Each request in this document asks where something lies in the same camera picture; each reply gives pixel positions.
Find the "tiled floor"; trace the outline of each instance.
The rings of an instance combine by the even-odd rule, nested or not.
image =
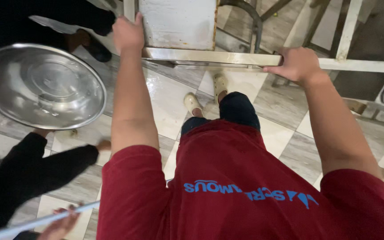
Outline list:
[[[269,8],[275,0],[263,4],[262,10]],[[303,0],[293,0],[289,7],[280,11],[278,18],[265,22],[267,35],[262,39],[262,48],[273,50],[282,45],[295,17],[303,5]],[[244,17],[236,8],[224,6],[218,11],[218,27],[225,30],[246,25],[238,18]],[[74,52],[90,64],[102,77],[108,90],[108,106],[105,115],[86,127],[73,131],[51,133],[46,146],[46,156],[76,146],[97,144],[110,137],[112,100],[119,57],[113,56],[108,63],[95,61],[83,48]],[[158,65],[143,60],[146,84],[148,86],[155,122],[157,124],[162,167],[166,179],[174,177],[176,152],[180,140],[180,128],[191,117],[183,106],[184,95],[196,94],[208,119],[216,119],[218,106],[213,99],[212,71],[178,71],[169,66]],[[229,91],[240,91],[248,96],[259,116],[261,133],[270,153],[279,158],[311,184],[318,185],[322,177],[320,159],[317,154],[308,115],[308,106],[303,90],[297,87],[274,85],[275,77],[268,74],[225,72]],[[359,122],[370,147],[379,160],[384,155],[384,127]],[[3,157],[19,142],[31,128],[25,127],[0,115],[0,157]],[[32,199],[19,208],[11,224],[33,220],[51,214],[52,209],[67,207],[71,203],[93,202],[100,199],[102,167],[109,160],[110,152],[99,156],[96,165],[89,167],[71,183],[61,189]],[[67,236],[69,240],[92,240],[96,237],[99,210],[93,209],[82,214],[75,229]]]

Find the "black pants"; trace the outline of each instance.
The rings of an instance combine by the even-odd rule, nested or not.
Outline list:
[[[47,140],[29,133],[0,165],[0,228],[24,202],[68,184],[97,161],[99,151],[87,145],[46,158]]]
[[[260,131],[259,118],[246,95],[239,92],[230,93],[222,99],[219,108],[221,119],[251,126]],[[210,121],[204,117],[191,117],[183,124],[181,134],[183,135]]]
[[[37,43],[68,50],[63,34],[30,20],[32,15],[91,28],[103,36],[115,21],[112,12],[86,0],[0,0],[0,47]]]

